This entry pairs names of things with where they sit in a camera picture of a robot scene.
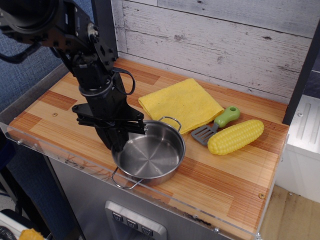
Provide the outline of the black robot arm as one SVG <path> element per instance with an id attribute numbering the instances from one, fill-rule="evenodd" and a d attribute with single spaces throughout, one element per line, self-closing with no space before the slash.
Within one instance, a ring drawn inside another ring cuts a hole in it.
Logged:
<path id="1" fill-rule="evenodd" d="M 72 0 L 3 0 L 0 30 L 28 44 L 23 52 L 1 59 L 19 64 L 40 47 L 50 48 L 77 79 L 86 103 L 73 106 L 80 125 L 94 127 L 110 150 L 120 152 L 129 133 L 144 134 L 144 115 L 127 103 L 121 74 L 114 66 L 114 50 L 99 27 Z"/>

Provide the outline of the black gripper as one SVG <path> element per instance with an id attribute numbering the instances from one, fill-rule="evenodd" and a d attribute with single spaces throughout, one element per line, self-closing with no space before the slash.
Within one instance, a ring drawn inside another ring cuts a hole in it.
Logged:
<path id="1" fill-rule="evenodd" d="M 129 75 L 132 88 L 126 92 L 121 74 Z M 99 87 L 89 85 L 87 79 L 79 86 L 80 94 L 87 103 L 74 105 L 72 111 L 77 114 L 80 125 L 95 127 L 104 143 L 111 150 L 121 152 L 129 140 L 129 133 L 145 134 L 144 114 L 127 103 L 127 96 L 136 88 L 133 75 L 122 68 L 114 67 L 108 75 L 102 77 L 104 84 Z"/>

